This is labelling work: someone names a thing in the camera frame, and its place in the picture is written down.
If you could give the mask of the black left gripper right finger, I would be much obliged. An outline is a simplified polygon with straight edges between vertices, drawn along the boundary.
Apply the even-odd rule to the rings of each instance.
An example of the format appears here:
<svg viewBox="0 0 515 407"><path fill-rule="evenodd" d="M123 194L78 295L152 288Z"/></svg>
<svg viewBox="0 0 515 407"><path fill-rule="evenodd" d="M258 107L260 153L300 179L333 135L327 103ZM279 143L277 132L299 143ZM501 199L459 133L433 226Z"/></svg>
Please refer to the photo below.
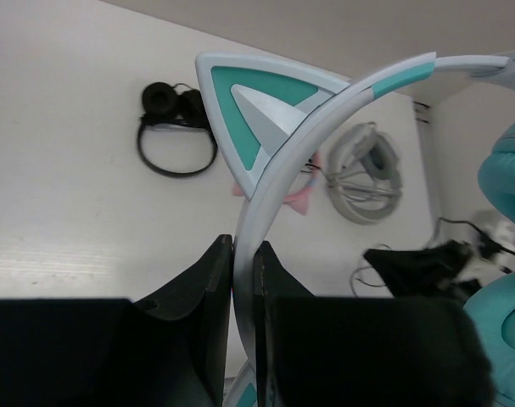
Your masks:
<svg viewBox="0 0 515 407"><path fill-rule="evenodd" d="M319 297L270 243L254 257L260 406L490 406L473 322L445 298Z"/></svg>

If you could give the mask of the teal white cat-ear headphones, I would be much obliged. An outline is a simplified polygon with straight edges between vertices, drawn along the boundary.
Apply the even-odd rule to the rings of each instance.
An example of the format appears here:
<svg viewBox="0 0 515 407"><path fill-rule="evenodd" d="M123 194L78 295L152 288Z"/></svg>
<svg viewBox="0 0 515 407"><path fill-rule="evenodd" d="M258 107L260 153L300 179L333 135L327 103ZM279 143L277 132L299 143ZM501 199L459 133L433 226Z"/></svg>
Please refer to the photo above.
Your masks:
<svg viewBox="0 0 515 407"><path fill-rule="evenodd" d="M435 72L464 71L515 91L515 51L450 57L424 53L354 81L301 63L233 53L201 53L195 66L212 130L245 197L232 269L238 332L255 374L259 405L280 406L283 399L268 374L264 277L254 268L254 256L299 170L357 111Z"/></svg>

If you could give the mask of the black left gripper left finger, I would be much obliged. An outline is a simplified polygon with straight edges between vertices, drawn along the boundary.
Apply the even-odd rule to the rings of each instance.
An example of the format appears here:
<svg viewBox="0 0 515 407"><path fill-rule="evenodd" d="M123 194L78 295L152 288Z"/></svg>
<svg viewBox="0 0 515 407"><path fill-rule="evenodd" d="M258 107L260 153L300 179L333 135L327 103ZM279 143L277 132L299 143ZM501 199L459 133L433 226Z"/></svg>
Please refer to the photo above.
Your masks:
<svg viewBox="0 0 515 407"><path fill-rule="evenodd" d="M136 302L0 299L0 406L219 406L232 238Z"/></svg>

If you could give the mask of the grey white headphones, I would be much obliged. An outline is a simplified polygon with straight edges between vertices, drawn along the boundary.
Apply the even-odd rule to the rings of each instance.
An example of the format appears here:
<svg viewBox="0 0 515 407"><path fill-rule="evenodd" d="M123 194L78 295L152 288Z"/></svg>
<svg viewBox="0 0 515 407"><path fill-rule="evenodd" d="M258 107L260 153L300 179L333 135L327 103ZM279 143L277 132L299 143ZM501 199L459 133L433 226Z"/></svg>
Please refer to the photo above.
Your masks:
<svg viewBox="0 0 515 407"><path fill-rule="evenodd" d="M376 224L400 205L400 156L374 122L354 125L338 138L329 150L324 176L333 207L356 224Z"/></svg>

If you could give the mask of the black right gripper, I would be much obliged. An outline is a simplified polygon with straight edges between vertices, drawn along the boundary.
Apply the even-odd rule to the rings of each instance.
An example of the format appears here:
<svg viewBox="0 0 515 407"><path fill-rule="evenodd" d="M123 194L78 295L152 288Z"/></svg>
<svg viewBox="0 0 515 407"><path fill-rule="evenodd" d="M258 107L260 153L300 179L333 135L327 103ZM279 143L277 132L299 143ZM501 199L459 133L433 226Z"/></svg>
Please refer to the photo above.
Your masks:
<svg viewBox="0 0 515 407"><path fill-rule="evenodd" d="M467 243L449 240L434 248L412 251L368 249L363 259L395 297L471 297L482 288L476 278L459 275L473 258Z"/></svg>

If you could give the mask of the pink blue cat-ear headphones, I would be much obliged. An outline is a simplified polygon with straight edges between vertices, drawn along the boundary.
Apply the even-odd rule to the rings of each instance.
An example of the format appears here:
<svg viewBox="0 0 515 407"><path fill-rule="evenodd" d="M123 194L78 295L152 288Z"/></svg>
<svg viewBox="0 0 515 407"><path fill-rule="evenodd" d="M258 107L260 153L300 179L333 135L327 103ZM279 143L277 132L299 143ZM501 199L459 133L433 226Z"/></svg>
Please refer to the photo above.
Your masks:
<svg viewBox="0 0 515 407"><path fill-rule="evenodd" d="M283 205L287 205L296 213L306 216L309 209L309 196L317 183L318 174L321 169L321 155L316 151L305 163L305 167L300 171L301 175L305 174L308 176L307 182L296 192L287 195L283 200Z"/></svg>

